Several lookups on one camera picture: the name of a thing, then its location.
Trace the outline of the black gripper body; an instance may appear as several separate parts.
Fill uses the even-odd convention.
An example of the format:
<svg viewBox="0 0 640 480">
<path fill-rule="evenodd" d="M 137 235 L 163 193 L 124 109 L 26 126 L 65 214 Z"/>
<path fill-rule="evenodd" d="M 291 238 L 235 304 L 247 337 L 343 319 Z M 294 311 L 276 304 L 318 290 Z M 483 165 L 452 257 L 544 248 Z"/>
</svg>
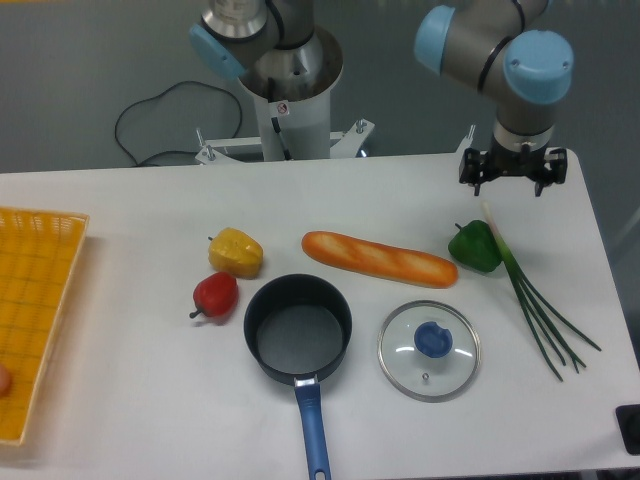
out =
<svg viewBox="0 0 640 480">
<path fill-rule="evenodd" d="M 546 145 L 534 149 L 525 144 L 510 150 L 495 137 L 485 154 L 483 176 L 548 176 L 550 169 L 545 161 Z"/>
</svg>

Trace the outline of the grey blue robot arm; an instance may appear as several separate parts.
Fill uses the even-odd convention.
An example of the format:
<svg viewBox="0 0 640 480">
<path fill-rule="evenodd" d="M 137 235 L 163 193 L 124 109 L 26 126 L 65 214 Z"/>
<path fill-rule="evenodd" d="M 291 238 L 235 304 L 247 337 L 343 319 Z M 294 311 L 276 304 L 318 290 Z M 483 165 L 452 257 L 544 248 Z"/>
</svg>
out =
<svg viewBox="0 0 640 480">
<path fill-rule="evenodd" d="M 475 1 L 441 5 L 421 21 L 418 62 L 497 106 L 487 151 L 460 146 L 459 180 L 480 188 L 525 177 L 537 191 L 566 178 L 565 150 L 549 143 L 558 104 L 570 89 L 574 54 L 552 31 L 531 28 L 545 1 Z M 314 19 L 309 1 L 212 1 L 189 32 L 207 67 L 252 96 L 267 161 L 349 158 L 372 125 L 330 131 L 330 95 L 343 71 L 337 40 Z"/>
</svg>

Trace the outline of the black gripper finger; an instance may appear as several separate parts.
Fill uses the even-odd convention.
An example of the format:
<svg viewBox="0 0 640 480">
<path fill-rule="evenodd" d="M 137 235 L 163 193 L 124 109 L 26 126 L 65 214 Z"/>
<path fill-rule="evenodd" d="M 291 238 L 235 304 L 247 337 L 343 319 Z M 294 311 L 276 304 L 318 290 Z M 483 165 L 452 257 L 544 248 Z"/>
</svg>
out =
<svg viewBox="0 0 640 480">
<path fill-rule="evenodd" d="M 484 182 L 486 160 L 485 152 L 471 147 L 466 148 L 462 154 L 458 174 L 459 183 L 472 187 L 475 196 L 480 195 L 481 185 Z"/>
<path fill-rule="evenodd" d="M 568 153 L 565 148 L 548 150 L 542 159 L 534 165 L 532 181 L 534 195 L 540 197 L 545 188 L 566 181 L 568 171 Z"/>
</svg>

